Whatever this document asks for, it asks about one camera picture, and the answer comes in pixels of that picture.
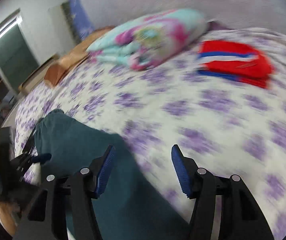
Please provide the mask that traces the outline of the purple floral bed sheet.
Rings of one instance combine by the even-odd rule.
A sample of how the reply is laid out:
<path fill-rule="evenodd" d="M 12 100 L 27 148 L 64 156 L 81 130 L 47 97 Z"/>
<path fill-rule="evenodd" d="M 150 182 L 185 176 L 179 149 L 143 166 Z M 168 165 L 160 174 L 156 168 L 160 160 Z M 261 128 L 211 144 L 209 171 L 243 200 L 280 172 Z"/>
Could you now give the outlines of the purple floral bed sheet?
<path fill-rule="evenodd" d="M 218 176 L 239 174 L 275 239 L 286 236 L 286 35 L 267 29 L 217 30 L 226 40 L 262 51 L 274 67 L 267 89 L 197 73 L 198 46 L 143 72 L 84 61 L 56 87 L 40 83 L 16 113 L 14 153 L 20 155 L 40 118 L 54 109 L 123 137 L 143 174 L 189 219 L 193 202 L 181 192 L 171 147 Z"/>

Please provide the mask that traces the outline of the blue patterned curtain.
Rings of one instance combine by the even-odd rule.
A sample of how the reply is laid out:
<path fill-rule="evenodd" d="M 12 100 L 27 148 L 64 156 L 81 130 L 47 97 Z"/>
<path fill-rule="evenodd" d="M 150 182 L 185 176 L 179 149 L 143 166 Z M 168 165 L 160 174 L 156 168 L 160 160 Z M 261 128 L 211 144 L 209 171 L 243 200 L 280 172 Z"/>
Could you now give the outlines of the blue patterned curtain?
<path fill-rule="evenodd" d="M 83 41 L 94 31 L 94 26 L 90 22 L 81 0 L 68 0 L 68 2 L 72 26 L 78 38 Z"/>

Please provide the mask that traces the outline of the dark teal pants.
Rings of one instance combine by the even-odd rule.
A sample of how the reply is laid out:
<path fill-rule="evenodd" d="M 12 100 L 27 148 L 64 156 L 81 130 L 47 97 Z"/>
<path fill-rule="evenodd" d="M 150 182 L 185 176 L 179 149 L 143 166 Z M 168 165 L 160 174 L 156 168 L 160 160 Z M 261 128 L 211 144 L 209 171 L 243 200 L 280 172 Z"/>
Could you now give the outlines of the dark teal pants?
<path fill-rule="evenodd" d="M 140 171 L 122 137 L 51 111 L 36 124 L 38 154 L 50 154 L 41 178 L 69 177 L 89 169 L 86 187 L 103 239 L 183 239 L 188 223 Z"/>

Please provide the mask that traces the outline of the dark window with white frame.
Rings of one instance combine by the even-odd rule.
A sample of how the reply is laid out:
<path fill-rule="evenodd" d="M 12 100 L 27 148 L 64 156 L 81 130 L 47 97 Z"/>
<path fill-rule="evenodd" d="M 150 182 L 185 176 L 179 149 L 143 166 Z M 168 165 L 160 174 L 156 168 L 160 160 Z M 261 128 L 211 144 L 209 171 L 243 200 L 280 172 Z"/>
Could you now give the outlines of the dark window with white frame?
<path fill-rule="evenodd" d="M 0 23 L 0 77 L 14 94 L 39 67 L 23 32 L 23 18 L 16 10 Z"/>

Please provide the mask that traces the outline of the brown satin pillow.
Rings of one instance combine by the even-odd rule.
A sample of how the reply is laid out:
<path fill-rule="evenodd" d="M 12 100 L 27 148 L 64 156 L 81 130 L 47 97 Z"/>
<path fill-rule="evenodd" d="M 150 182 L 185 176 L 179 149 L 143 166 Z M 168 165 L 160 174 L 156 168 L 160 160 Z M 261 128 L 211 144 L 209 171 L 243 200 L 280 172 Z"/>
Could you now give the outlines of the brown satin pillow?
<path fill-rule="evenodd" d="M 50 65 L 44 76 L 45 84 L 50 87 L 56 87 L 66 75 L 72 71 L 75 67 L 80 65 L 88 58 L 86 49 L 97 39 L 103 36 L 105 33 L 114 29 L 115 26 L 106 26 L 93 31 L 88 37 L 86 37 L 81 43 L 75 46 L 67 54 L 60 57 L 54 63 Z"/>

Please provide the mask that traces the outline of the red blue white folded garment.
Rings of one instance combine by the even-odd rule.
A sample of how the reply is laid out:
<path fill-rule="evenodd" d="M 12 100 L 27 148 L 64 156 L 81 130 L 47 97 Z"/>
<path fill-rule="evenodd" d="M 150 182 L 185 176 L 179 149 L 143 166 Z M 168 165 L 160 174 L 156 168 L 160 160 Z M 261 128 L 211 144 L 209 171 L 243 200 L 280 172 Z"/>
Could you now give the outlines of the red blue white folded garment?
<path fill-rule="evenodd" d="M 201 43 L 197 62 L 199 75 L 268 88 L 274 68 L 268 57 L 256 48 L 238 42 L 212 40 Z"/>

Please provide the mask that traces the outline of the floral pink teal folded quilt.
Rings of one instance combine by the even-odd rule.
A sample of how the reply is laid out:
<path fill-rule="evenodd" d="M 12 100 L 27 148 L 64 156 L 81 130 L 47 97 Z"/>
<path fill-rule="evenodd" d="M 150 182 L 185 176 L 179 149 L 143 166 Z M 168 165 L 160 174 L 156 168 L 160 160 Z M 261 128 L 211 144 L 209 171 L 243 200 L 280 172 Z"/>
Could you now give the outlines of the floral pink teal folded quilt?
<path fill-rule="evenodd" d="M 202 36 L 205 16 L 174 9 L 141 16 L 108 31 L 86 49 L 91 59 L 140 71 L 154 68 Z"/>

